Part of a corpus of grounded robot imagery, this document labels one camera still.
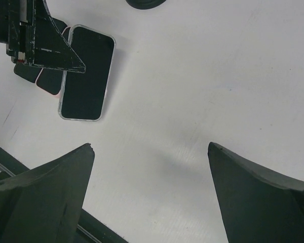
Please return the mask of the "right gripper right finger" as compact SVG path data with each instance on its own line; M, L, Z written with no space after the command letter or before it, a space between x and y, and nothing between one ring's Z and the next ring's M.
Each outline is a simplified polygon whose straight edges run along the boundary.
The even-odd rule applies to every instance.
M304 242L304 181L213 142L208 158L229 242Z

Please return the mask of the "silver-edged phone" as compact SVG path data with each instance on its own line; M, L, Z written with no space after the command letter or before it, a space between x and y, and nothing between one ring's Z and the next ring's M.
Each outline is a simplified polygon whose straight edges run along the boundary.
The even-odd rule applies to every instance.
M75 25L68 42L86 65L86 71L63 73L59 115L66 120L97 121L102 115L116 41L110 35Z

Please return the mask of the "black round-base phone stand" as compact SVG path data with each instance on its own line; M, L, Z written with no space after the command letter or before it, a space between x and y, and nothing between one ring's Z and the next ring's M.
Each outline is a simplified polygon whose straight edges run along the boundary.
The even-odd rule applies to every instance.
M149 10L158 7L166 0L126 0L127 4L139 10Z

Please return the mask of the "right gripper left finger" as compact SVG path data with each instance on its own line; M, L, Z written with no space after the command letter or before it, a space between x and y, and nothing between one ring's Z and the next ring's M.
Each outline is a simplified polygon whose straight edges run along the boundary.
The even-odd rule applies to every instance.
M0 180L0 242L73 242L93 168L89 143Z

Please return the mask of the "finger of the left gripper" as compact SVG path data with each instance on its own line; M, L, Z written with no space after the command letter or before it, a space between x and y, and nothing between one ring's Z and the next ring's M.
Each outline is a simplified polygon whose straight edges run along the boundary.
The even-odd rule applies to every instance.
M6 53L14 63L84 73L86 66L59 31L46 1L5 1Z

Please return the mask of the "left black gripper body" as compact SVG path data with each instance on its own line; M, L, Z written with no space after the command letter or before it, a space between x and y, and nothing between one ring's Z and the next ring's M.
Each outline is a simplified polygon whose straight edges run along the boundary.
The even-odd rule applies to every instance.
M0 43L19 45L21 1L0 1Z

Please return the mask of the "pink-case phone front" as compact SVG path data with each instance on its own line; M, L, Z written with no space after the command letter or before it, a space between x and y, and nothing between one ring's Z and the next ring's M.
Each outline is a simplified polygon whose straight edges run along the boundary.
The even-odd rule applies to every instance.
M57 20L56 25L63 35L64 39L68 38L70 27L63 21ZM36 85L46 92L57 96L61 90L63 71L43 68L37 77Z

